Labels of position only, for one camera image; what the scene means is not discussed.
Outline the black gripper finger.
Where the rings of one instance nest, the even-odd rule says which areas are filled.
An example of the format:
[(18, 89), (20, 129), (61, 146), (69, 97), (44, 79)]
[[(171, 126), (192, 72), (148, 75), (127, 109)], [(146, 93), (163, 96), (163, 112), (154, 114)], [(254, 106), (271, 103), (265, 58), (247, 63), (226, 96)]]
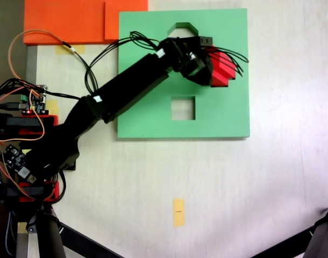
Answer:
[(195, 75), (187, 76), (186, 79), (201, 86), (210, 86), (212, 75), (209, 71), (199, 71)]
[(199, 49), (206, 49), (213, 47), (213, 38), (212, 37), (203, 37), (199, 36)]

